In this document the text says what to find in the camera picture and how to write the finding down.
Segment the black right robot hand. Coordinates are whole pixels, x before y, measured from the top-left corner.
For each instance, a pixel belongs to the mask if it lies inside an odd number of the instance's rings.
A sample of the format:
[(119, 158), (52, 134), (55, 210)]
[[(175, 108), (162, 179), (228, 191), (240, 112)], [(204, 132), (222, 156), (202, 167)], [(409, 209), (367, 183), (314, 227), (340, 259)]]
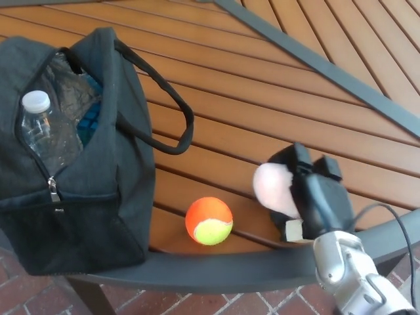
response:
[(304, 239), (335, 231), (354, 232), (355, 214), (336, 159), (322, 155), (312, 161), (308, 148), (295, 142), (267, 163), (291, 174), (286, 190), (302, 220)]

